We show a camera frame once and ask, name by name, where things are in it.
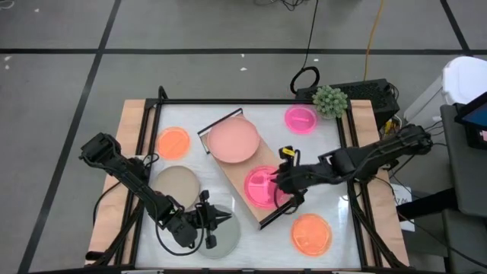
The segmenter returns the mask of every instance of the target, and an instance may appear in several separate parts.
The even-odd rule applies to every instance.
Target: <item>round plate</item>
[[[240,163],[256,153],[260,136],[256,127],[242,117],[227,118],[208,134],[208,148],[215,158],[226,163]]]
[[[164,195],[172,196],[185,209],[188,209],[198,199],[199,180],[189,168],[173,166],[161,171],[151,188]]]
[[[304,214],[294,221],[291,240],[304,255],[321,256],[332,244],[332,229],[319,215]]]
[[[277,168],[273,166],[259,166],[251,170],[245,178],[243,188],[247,199],[256,207],[261,209],[275,209],[274,191],[277,184],[271,180],[275,178],[273,175]],[[288,195],[285,195],[282,190],[276,193],[278,205],[282,205],[288,201]]]
[[[238,241],[240,240],[240,223],[238,222],[237,216],[235,216],[235,214],[226,206],[215,205],[215,208],[222,210],[223,212],[231,213],[232,216],[227,221],[219,224],[218,227],[212,232],[216,236],[216,247],[207,249],[205,242],[203,241],[203,244],[198,249],[200,254],[210,259],[220,259],[227,256],[233,249],[235,249]],[[196,242],[199,241],[201,233],[202,230],[198,229],[198,237],[196,238]]]
[[[173,126],[162,131],[158,138],[159,156],[166,160],[181,159],[188,153],[190,138],[186,130]]]
[[[285,114],[286,126],[299,134],[311,133],[317,126],[317,114],[307,106],[290,107]]]

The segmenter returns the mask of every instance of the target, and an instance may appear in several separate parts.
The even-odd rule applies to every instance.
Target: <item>orange plate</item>
[[[291,241],[304,255],[321,256],[332,245],[332,229],[319,215],[304,214],[292,225]]]
[[[167,160],[182,158],[189,150],[189,135],[186,130],[173,126],[162,131],[158,138],[159,156]]]

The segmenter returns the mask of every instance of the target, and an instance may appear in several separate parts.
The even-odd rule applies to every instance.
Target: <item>potted plant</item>
[[[328,85],[322,86],[313,95],[313,104],[323,118],[341,118],[348,107],[347,97],[348,95],[339,88],[331,88]]]

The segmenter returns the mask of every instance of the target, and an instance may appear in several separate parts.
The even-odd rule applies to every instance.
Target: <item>pink plate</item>
[[[230,117],[208,134],[208,148],[215,158],[226,163],[240,163],[256,153],[260,136],[256,127],[243,117]]]
[[[259,166],[251,170],[245,178],[245,195],[256,207],[275,209],[274,191],[277,184],[271,180],[275,178],[272,173],[276,170],[277,168],[272,166]],[[276,198],[279,206],[288,201],[288,195],[282,190],[277,191]]]
[[[317,114],[307,106],[290,107],[285,114],[286,126],[299,134],[308,134],[317,126]]]

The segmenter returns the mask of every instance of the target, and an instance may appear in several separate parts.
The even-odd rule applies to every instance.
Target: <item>gray plate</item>
[[[240,223],[238,222],[237,216],[226,206],[215,205],[215,208],[223,212],[231,213],[232,216],[213,231],[217,241],[216,247],[208,249],[203,242],[202,246],[198,249],[200,254],[210,259],[220,259],[227,256],[237,246],[240,240]],[[199,229],[198,239],[201,237],[201,233],[202,230]]]

